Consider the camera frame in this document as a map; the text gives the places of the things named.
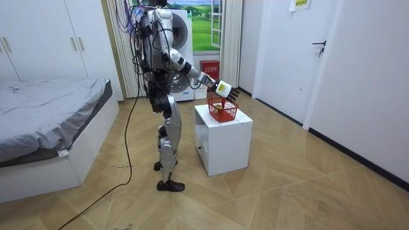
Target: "yellow sticky note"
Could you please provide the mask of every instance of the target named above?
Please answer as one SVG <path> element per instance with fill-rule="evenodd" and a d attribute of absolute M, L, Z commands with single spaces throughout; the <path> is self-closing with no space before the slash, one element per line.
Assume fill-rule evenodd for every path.
<path fill-rule="evenodd" d="M 224 89 L 224 85 L 221 84 L 221 85 L 219 86 L 219 91 L 223 92 L 223 89 Z"/>
<path fill-rule="evenodd" d="M 307 4 L 308 0 L 295 0 L 295 6 L 303 6 Z"/>

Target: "white wall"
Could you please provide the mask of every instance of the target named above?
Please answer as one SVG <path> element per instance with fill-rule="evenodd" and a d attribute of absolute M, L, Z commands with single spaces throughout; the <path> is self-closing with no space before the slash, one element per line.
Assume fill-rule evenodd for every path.
<path fill-rule="evenodd" d="M 343 2 L 310 127 L 409 182 L 409 2 Z"/>
<path fill-rule="evenodd" d="M 193 66 L 198 70 L 202 71 L 200 68 L 200 61 L 217 60 L 220 61 L 220 55 L 193 55 Z"/>
<path fill-rule="evenodd" d="M 252 93 L 261 25 L 262 0 L 243 1 L 242 46 L 238 86 Z"/>

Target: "window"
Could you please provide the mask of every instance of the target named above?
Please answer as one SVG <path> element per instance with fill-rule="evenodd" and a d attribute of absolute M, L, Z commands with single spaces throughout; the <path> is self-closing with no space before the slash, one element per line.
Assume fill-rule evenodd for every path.
<path fill-rule="evenodd" d="M 220 38 L 222 35 L 222 2 L 223 0 L 212 0 L 212 46 L 220 48 Z"/>

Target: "red basket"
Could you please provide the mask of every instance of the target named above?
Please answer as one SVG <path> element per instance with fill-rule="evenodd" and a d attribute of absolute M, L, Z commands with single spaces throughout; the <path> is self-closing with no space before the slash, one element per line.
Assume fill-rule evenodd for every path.
<path fill-rule="evenodd" d="M 210 115 L 218 122 L 233 121 L 236 117 L 238 105 L 234 102 L 227 102 L 225 98 L 217 96 L 215 93 L 210 93 L 207 104 Z"/>

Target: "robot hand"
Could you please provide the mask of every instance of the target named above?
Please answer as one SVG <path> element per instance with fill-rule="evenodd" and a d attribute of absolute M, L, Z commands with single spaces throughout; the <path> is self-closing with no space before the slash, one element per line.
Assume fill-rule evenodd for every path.
<path fill-rule="evenodd" d="M 210 89 L 217 95 L 226 98 L 226 100 L 229 102 L 234 102 L 240 93 L 239 90 L 233 89 L 230 84 L 222 80 L 215 81 L 215 85 Z"/>

